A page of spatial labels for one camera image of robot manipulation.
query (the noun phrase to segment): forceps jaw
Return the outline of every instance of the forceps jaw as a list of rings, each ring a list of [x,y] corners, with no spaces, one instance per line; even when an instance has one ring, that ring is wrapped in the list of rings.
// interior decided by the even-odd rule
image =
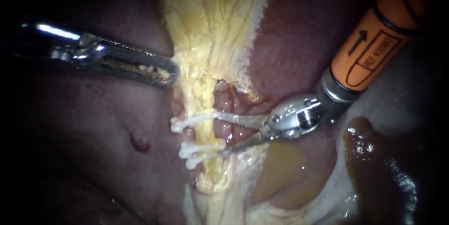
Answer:
[[[257,131],[255,134],[253,134],[252,136],[247,138],[245,141],[235,144],[235,145],[232,145],[232,146],[228,146],[228,147],[224,148],[223,150],[217,151],[217,155],[226,156],[226,155],[230,155],[232,153],[241,152],[248,148],[261,145],[270,140],[272,140],[270,137],[265,136],[260,131]]]
[[[73,29],[64,24],[33,21],[11,31],[0,50],[25,63],[49,64],[121,77],[167,88],[179,76],[170,58]]]

